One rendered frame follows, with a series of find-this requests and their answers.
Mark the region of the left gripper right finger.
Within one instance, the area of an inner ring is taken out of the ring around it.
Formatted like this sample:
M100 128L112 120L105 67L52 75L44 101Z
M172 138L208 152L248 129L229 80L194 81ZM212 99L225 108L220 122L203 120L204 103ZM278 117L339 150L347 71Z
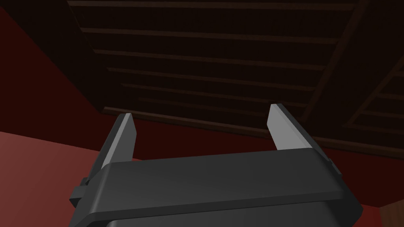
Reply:
M303 148L322 150L283 104L270 105L267 128L277 150Z

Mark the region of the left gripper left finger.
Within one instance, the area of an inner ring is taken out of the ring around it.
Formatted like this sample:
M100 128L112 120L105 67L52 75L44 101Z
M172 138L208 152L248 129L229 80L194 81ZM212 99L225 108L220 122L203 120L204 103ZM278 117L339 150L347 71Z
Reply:
M131 113L120 114L105 140L98 157L96 158L88 181L107 164L114 162L127 162L133 158L137 131Z

